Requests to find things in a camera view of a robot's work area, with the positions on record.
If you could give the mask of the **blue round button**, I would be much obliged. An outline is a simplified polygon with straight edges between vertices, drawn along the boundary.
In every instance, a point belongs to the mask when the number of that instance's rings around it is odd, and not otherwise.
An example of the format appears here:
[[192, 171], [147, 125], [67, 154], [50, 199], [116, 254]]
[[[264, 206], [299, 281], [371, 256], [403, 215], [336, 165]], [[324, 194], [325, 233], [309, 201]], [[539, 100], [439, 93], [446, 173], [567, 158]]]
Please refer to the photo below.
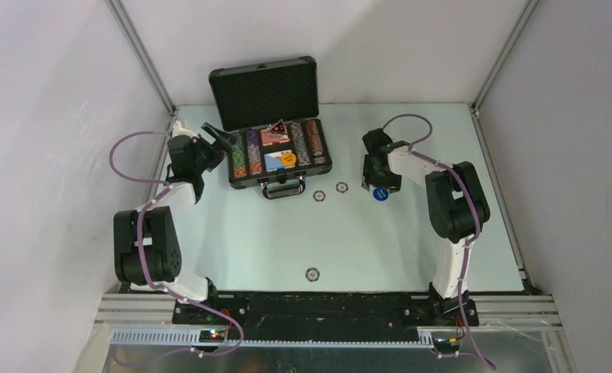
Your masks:
[[375, 188], [372, 195], [377, 201], [385, 201], [390, 197], [390, 192], [385, 188]]

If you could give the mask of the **red playing card box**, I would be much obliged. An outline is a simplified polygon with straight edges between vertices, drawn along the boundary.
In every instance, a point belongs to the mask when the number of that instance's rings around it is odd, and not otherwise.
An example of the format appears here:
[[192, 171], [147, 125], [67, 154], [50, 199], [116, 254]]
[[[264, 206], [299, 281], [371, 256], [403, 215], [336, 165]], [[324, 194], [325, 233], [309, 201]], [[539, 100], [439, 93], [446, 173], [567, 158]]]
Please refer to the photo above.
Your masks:
[[264, 147], [279, 145], [290, 142], [289, 133], [287, 131], [270, 131], [267, 129], [260, 130], [261, 144]]

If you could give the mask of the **black poker set case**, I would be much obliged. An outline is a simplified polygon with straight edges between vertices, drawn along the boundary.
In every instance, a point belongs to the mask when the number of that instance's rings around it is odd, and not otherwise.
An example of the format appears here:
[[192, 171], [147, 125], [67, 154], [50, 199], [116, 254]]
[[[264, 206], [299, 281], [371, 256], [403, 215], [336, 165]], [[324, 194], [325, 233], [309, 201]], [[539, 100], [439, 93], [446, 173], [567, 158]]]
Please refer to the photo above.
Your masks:
[[222, 128], [236, 139], [228, 158], [232, 188], [259, 187], [277, 200], [304, 193], [307, 178], [332, 170], [315, 58], [218, 68], [208, 82]]

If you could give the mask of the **triangular dealer button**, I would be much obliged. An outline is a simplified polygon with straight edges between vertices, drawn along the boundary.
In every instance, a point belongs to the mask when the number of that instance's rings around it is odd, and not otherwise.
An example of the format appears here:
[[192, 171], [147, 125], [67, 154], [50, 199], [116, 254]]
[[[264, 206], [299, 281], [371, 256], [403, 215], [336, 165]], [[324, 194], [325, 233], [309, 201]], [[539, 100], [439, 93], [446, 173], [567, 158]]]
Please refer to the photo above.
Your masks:
[[275, 136], [283, 136], [288, 134], [288, 129], [286, 127], [283, 119], [278, 120], [274, 124], [271, 124], [267, 127], [266, 131]]

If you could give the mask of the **orange round button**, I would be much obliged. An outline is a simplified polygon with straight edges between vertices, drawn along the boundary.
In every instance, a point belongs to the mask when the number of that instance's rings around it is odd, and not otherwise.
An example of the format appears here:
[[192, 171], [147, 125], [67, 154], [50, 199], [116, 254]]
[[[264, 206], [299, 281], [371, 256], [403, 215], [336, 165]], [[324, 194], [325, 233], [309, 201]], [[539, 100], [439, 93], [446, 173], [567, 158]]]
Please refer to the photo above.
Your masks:
[[293, 167], [297, 161], [298, 161], [298, 157], [293, 153], [293, 152], [286, 152], [285, 154], [281, 155], [281, 163], [285, 168], [288, 167]]

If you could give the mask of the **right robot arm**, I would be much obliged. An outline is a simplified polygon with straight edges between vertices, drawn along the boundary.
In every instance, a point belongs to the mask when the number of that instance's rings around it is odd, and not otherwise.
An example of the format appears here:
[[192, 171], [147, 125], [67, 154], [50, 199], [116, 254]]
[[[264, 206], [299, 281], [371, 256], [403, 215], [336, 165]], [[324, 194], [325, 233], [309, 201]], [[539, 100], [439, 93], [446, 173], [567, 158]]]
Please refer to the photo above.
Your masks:
[[425, 189], [428, 217], [435, 233], [448, 242], [437, 263], [431, 288], [437, 298], [428, 304], [431, 320], [451, 323], [460, 313], [454, 298], [467, 291], [467, 271], [474, 242], [491, 217], [474, 165], [448, 165], [416, 152], [406, 141], [394, 141], [377, 128], [362, 137], [367, 153], [362, 187], [377, 200], [400, 191], [404, 179]]

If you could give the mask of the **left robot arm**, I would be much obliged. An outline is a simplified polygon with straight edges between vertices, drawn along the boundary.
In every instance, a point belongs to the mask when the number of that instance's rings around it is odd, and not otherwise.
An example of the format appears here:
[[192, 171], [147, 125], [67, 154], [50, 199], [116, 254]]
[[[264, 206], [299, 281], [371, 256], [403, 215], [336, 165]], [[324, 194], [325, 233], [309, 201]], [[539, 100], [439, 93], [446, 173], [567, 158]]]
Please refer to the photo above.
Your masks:
[[213, 323], [222, 303], [209, 295], [208, 278], [182, 267], [177, 220], [201, 199], [203, 175], [218, 167], [236, 137], [203, 123], [212, 136], [207, 141], [177, 118], [167, 138], [169, 163], [162, 179], [153, 179], [159, 192], [141, 206], [114, 215], [114, 269], [119, 281], [165, 292], [179, 302], [193, 302], [192, 314], [202, 323]]

